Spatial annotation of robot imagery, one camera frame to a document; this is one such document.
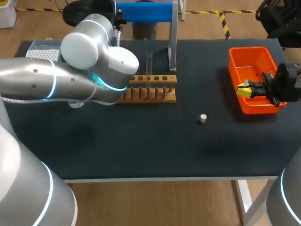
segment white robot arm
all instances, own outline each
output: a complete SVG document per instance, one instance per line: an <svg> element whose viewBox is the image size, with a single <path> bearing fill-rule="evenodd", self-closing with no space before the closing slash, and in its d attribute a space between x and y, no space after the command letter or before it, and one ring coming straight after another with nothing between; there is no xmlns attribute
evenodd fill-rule
<svg viewBox="0 0 301 226"><path fill-rule="evenodd" d="M63 39L61 53L66 63L25 57L1 59L2 100L114 104L139 62L129 50L110 46L112 33L106 17L91 14Z"/></svg>

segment test tube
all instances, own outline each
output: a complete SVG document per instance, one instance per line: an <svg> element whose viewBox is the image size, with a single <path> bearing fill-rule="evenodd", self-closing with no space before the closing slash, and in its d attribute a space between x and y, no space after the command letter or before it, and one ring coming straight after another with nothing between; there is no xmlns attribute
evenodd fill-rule
<svg viewBox="0 0 301 226"><path fill-rule="evenodd" d="M152 73L152 51L146 52L146 79L151 80Z"/></svg>

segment test tube rack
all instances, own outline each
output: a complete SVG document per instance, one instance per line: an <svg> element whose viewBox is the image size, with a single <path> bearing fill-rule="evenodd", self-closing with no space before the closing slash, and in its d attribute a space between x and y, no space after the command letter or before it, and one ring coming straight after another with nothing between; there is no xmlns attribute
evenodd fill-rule
<svg viewBox="0 0 301 226"><path fill-rule="evenodd" d="M173 75L134 75L119 104L166 104L175 103L175 88L177 76Z"/></svg>

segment white table frame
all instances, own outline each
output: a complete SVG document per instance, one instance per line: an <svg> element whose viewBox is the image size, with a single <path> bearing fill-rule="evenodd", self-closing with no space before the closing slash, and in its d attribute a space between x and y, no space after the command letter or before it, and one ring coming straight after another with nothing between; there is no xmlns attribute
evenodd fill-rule
<svg viewBox="0 0 301 226"><path fill-rule="evenodd" d="M185 13L186 13L186 0L178 0L181 8L182 13L182 20L185 20Z"/></svg>
<svg viewBox="0 0 301 226"><path fill-rule="evenodd" d="M277 177L187 177L187 178L107 178L107 179L76 179L64 180L66 183L102 183L102 182L139 182L139 181L197 181L197 180L234 180L238 192L239 205L243 214L243 225L254 226L258 220L267 213L266 198L270 187ZM260 192L254 202L252 202L247 180L269 181Z"/></svg>

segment orange container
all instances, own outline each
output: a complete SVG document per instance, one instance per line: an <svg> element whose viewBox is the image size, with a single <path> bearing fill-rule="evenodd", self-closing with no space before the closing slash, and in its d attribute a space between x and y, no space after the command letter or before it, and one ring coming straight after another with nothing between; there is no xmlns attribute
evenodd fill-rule
<svg viewBox="0 0 301 226"><path fill-rule="evenodd" d="M254 82L263 82L261 74L270 73L275 76L277 67L265 47L231 48L229 50L229 72L234 89L246 79ZM276 113L286 105L281 102L275 107L266 97L247 98L237 95L241 109L246 114Z"/></svg>

